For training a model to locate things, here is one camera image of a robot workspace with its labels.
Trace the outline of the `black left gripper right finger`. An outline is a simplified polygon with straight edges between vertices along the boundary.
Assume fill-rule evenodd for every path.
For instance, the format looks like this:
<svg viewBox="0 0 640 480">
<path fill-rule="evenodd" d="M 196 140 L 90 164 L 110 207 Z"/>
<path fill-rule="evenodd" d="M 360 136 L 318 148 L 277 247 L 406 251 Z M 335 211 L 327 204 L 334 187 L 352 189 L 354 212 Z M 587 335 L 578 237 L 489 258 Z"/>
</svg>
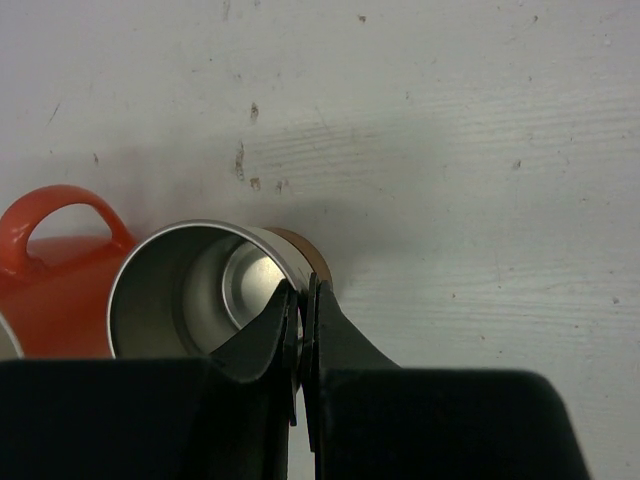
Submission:
<svg viewBox="0 0 640 480">
<path fill-rule="evenodd" d="M 560 395 L 523 370 L 403 368 L 309 282 L 300 376 L 319 479 L 586 479 Z"/>
</svg>

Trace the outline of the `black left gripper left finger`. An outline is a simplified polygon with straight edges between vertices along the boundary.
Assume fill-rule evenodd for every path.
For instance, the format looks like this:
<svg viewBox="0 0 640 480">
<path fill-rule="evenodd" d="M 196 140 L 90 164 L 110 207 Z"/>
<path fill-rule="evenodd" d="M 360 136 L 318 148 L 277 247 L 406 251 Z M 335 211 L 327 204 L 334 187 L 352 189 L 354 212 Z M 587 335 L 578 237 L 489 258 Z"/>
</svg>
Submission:
<svg viewBox="0 0 640 480">
<path fill-rule="evenodd" d="M 5 361 L 5 479 L 282 479 L 298 298 L 280 284 L 207 356 Z"/>
</svg>

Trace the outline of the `steel tumbler with cork band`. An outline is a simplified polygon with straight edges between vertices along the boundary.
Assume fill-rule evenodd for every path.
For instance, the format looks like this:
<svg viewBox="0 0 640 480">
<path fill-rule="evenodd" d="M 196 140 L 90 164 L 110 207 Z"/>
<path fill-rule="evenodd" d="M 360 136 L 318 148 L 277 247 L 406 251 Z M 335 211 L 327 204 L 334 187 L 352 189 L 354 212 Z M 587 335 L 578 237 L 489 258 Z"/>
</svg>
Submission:
<svg viewBox="0 0 640 480">
<path fill-rule="evenodd" d="M 320 251 L 291 230 L 213 220 L 166 226 L 135 246 L 115 276 L 106 314 L 111 355 L 211 354 L 256 322 L 283 285 L 298 309 L 288 337 L 299 356 L 312 275 L 331 278 Z"/>
</svg>

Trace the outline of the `orange mug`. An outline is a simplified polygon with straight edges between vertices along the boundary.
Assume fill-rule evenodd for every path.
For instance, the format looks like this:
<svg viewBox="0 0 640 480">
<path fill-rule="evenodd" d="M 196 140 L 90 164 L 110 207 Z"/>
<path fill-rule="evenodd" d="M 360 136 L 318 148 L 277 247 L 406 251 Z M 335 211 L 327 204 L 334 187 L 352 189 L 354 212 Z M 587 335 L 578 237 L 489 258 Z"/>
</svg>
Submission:
<svg viewBox="0 0 640 480">
<path fill-rule="evenodd" d="M 72 205 L 92 208 L 108 234 L 31 237 L 46 217 Z M 24 357 L 110 357 L 109 294 L 135 244 L 116 212 L 78 186 L 36 189 L 5 211 L 1 217 L 1 316 Z"/>
</svg>

